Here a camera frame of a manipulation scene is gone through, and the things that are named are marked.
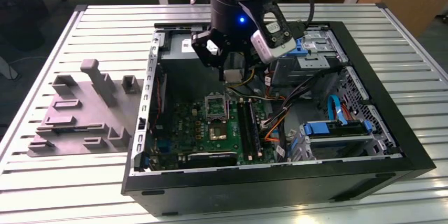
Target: blue plastic clip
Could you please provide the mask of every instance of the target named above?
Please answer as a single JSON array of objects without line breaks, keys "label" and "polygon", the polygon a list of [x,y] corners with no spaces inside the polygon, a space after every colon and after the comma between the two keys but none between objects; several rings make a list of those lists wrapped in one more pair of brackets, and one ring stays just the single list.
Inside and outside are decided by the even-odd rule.
[{"label": "blue plastic clip", "polygon": [[370,133],[373,131],[373,126],[371,126],[370,121],[367,121],[367,120],[363,121],[363,127],[365,127],[365,130],[366,130],[367,133]]},{"label": "blue plastic clip", "polygon": [[342,114],[341,102],[338,100],[338,97],[333,94],[327,97],[327,102],[326,102],[327,119],[334,120],[333,109],[331,109],[331,106],[330,106],[331,103],[334,103],[337,119],[338,119],[338,121],[341,121],[342,125],[346,125],[346,120],[345,120],[345,117],[343,117],[343,114]]},{"label": "blue plastic clip", "polygon": [[329,133],[326,123],[309,123],[307,125],[310,125],[310,129],[314,134],[327,134]]},{"label": "blue plastic clip", "polygon": [[310,130],[309,124],[303,124],[302,129],[305,130],[305,135],[310,135],[313,133],[313,131]]},{"label": "blue plastic clip", "polygon": [[306,55],[307,55],[307,50],[303,49],[301,46],[301,39],[297,39],[295,48],[286,54],[286,56],[294,57],[294,56],[306,56]]}]

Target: orange wire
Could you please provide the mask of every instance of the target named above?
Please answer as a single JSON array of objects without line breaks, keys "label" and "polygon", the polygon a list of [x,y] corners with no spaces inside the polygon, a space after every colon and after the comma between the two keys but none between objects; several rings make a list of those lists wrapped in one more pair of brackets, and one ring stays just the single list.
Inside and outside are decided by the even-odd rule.
[{"label": "orange wire", "polygon": [[266,139],[270,136],[270,133],[273,132],[274,128],[277,128],[278,124],[281,123],[282,119],[285,118],[287,112],[285,113],[285,115],[278,119],[278,121],[274,123],[273,127],[270,128],[269,132],[266,133],[265,137],[263,137],[263,141],[266,141]]},{"label": "orange wire", "polygon": [[279,140],[275,138],[266,138],[263,141],[265,142],[279,142]]},{"label": "orange wire", "polygon": [[350,113],[349,113],[349,111],[347,111],[347,108],[346,108],[345,104],[342,104],[342,110],[343,110],[345,113],[346,113],[346,119],[347,119],[347,120],[353,120],[353,117],[351,117],[351,115],[350,115]]},{"label": "orange wire", "polygon": [[[265,93],[265,98],[274,99],[274,97],[270,97],[270,96],[267,95],[267,94],[269,94],[269,89],[270,89],[270,86],[267,86],[266,89],[265,89],[265,90],[266,90],[266,91],[265,91],[265,92],[266,92],[266,93]],[[278,98],[279,98],[281,100],[285,100],[285,99],[286,99],[286,98],[285,98],[283,96],[281,96],[281,95],[278,96]]]}]

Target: yellow wire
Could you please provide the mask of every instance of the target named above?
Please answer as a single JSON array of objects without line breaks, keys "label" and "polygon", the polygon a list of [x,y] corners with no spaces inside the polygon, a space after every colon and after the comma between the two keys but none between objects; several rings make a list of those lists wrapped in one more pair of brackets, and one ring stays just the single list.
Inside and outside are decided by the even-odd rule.
[{"label": "yellow wire", "polygon": [[251,69],[251,73],[250,73],[249,79],[246,79],[245,82],[242,82],[242,83],[239,83],[237,85],[233,85],[233,86],[227,86],[227,88],[234,88],[234,87],[242,86],[243,84],[246,84],[251,80],[253,76],[254,76],[254,69]]}]

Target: ram slot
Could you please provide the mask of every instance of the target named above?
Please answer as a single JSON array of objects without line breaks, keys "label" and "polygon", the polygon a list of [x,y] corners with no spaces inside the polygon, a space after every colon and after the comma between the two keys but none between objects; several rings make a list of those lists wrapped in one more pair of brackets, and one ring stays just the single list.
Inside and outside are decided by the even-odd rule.
[{"label": "ram slot", "polygon": [[238,113],[237,122],[239,125],[239,136],[241,136],[241,144],[242,144],[242,153],[243,158],[246,160],[251,160],[253,158],[253,147],[250,144],[250,130],[249,130],[249,122],[247,122],[247,113],[245,112],[245,103],[239,102],[235,106],[235,110]]},{"label": "ram slot", "polygon": [[258,127],[257,127],[257,121],[255,121],[255,116],[254,116],[254,110],[251,106],[251,102],[246,102],[246,107],[249,111],[249,119],[250,119],[250,136],[251,136],[251,146],[255,151],[255,155],[261,157],[261,144],[259,144],[259,136],[258,136]]}]

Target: aluminum extrusion table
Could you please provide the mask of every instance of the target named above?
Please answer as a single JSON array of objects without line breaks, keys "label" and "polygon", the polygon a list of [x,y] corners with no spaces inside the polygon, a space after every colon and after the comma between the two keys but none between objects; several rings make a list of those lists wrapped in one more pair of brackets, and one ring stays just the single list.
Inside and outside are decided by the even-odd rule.
[{"label": "aluminum extrusion table", "polygon": [[[307,16],[306,5],[281,5],[281,9],[287,19]],[[54,94],[49,83],[58,73],[85,80],[86,75],[78,72],[79,62],[95,58],[101,72],[113,79],[127,74],[141,78],[153,24],[207,19],[205,5],[87,6],[74,11],[0,143],[0,223],[157,221],[130,197],[119,194],[125,153],[31,158],[25,154],[26,146]],[[199,218],[203,223],[233,224],[448,220],[448,76],[389,10],[370,4],[317,5],[314,20],[345,22],[437,169],[391,184],[359,201],[167,220],[197,223]]]}]

